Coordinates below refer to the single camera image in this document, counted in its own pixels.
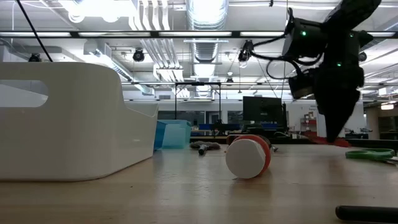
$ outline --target computer monitor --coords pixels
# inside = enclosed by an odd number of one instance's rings
[[[243,97],[243,120],[284,125],[282,100],[258,96]]]

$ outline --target camera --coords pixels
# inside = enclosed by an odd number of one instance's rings
[[[132,56],[132,59],[135,62],[142,62],[145,59],[145,55],[144,55],[144,51],[143,49],[136,49],[136,52],[134,53],[134,55]]]

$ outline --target metal frame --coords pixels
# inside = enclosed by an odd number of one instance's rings
[[[176,82],[174,84],[175,94],[174,94],[174,119],[177,119],[177,87],[179,85],[191,85],[191,86],[204,86],[204,85],[218,85],[218,112],[220,113],[221,118],[221,83],[220,82]]]
[[[244,30],[96,30],[37,31],[41,39],[272,39],[284,31]],[[398,32],[368,31],[375,39],[398,39]],[[2,38],[34,39],[33,32],[0,30]]]

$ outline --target blue plastic bin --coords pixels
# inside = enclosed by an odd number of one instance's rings
[[[185,120],[159,120],[167,124],[163,138],[163,149],[184,149],[190,142],[191,123]]]
[[[165,130],[166,124],[158,121],[156,124],[154,151],[162,147]]]

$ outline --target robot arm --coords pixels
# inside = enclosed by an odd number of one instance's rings
[[[333,142],[359,100],[357,88],[364,85],[359,49],[373,39],[365,31],[352,29],[367,19],[380,3],[381,0],[342,0],[322,23],[294,18],[292,9],[289,9],[290,19],[284,34],[257,44],[247,40],[239,61],[247,61],[253,56],[270,62],[291,63],[297,71],[297,76],[288,78],[293,98],[314,94],[319,112],[325,115],[327,140]],[[254,53],[256,46],[281,38],[285,38],[282,56],[272,58]],[[303,62],[300,60],[302,57],[316,59]],[[298,64],[317,67],[303,72]]]

